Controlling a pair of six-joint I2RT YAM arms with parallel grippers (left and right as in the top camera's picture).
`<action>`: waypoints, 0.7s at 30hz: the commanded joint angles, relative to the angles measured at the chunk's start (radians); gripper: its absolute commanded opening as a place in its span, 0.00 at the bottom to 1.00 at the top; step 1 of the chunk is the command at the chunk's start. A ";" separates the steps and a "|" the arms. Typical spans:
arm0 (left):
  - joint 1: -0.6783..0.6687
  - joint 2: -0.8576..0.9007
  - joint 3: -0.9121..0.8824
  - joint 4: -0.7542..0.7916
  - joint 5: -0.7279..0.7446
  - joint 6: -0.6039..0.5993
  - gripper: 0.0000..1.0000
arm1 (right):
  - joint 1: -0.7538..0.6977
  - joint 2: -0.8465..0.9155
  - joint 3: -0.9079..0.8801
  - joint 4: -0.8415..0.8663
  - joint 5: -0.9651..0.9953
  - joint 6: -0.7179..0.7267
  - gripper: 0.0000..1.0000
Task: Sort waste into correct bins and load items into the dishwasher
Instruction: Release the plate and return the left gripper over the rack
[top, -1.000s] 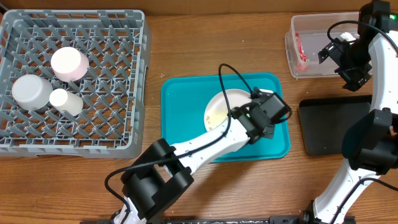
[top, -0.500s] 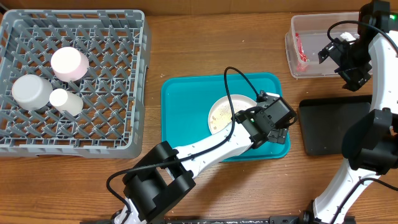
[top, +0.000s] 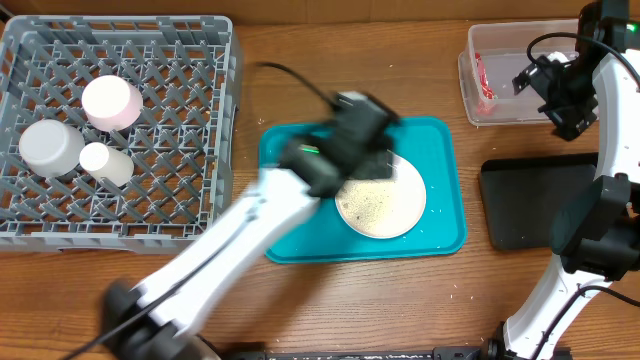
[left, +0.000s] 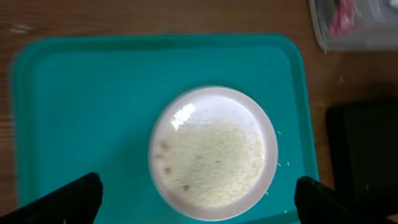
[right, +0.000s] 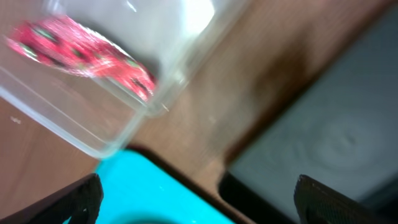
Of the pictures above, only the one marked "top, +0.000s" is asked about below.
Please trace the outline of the red snack wrapper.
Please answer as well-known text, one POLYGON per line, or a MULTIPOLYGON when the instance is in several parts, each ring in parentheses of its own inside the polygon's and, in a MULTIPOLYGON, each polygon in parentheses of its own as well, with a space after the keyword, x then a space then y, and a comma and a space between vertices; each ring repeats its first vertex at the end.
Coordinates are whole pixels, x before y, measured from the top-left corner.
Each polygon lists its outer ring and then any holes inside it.
POLYGON ((491 115, 495 106, 494 101, 497 99, 497 96, 489 84, 486 66, 479 53, 475 53, 475 62, 478 71, 479 82, 481 85, 481 93, 483 95, 483 98, 480 100, 477 106, 477 112, 480 115, 491 115))

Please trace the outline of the cream paper cup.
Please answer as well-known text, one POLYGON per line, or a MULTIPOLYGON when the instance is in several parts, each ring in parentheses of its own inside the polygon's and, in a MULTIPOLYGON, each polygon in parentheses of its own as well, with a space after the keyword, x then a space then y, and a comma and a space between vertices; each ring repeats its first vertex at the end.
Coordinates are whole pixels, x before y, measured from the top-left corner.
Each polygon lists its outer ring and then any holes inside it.
POLYGON ((81 150, 79 164, 96 180, 108 179, 117 187, 125 185, 134 172, 129 156, 100 142, 90 143, 81 150))

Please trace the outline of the small pink bowl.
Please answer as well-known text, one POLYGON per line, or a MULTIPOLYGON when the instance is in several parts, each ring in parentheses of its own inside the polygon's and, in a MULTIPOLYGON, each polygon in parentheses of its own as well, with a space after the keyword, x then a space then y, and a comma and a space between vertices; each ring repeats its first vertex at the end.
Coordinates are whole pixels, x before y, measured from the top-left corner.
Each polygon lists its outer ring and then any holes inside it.
POLYGON ((143 108, 141 92, 115 75, 97 77, 82 92, 81 105, 88 122, 104 132, 133 125, 143 108))

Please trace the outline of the grey saucer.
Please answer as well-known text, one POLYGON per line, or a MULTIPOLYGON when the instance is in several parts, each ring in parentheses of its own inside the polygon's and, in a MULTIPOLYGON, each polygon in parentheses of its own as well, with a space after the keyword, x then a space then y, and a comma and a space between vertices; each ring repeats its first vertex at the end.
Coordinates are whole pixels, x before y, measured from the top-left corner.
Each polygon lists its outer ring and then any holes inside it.
POLYGON ((20 156, 41 177, 59 177, 74 170, 84 147, 78 129, 49 119, 31 124, 19 140, 20 156))

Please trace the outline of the white tissue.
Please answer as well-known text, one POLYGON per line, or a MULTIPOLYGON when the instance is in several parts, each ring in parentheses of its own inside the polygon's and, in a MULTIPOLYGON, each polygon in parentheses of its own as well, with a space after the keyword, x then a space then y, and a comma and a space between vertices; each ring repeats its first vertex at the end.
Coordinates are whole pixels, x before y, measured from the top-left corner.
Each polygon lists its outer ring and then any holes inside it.
POLYGON ((560 63, 568 63, 569 59, 561 52, 552 52, 547 56, 550 62, 558 61, 560 63))

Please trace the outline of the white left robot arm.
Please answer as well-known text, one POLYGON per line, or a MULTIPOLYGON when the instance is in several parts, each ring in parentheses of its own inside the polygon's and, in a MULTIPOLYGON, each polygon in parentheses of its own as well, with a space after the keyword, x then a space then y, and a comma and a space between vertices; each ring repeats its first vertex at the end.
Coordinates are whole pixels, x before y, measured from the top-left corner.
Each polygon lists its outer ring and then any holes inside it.
POLYGON ((306 222, 354 174, 387 178, 398 115, 358 92, 336 95, 325 134, 292 136, 278 161, 197 240, 135 287, 105 293, 97 342, 118 359, 215 359, 200 331, 235 281, 267 248, 306 222))

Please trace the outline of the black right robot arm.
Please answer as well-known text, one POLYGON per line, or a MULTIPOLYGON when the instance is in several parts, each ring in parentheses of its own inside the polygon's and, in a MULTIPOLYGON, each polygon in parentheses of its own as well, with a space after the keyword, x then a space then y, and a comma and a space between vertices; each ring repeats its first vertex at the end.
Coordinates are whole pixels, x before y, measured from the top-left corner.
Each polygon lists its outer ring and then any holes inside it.
POLYGON ((601 293, 637 302, 612 283, 639 268, 639 24, 627 1, 584 6, 572 33, 577 56, 531 56, 512 83, 532 87, 539 112, 570 141, 599 124, 599 151, 589 186, 551 226, 551 261, 520 309, 496 329, 480 359, 568 359, 557 341, 601 293))

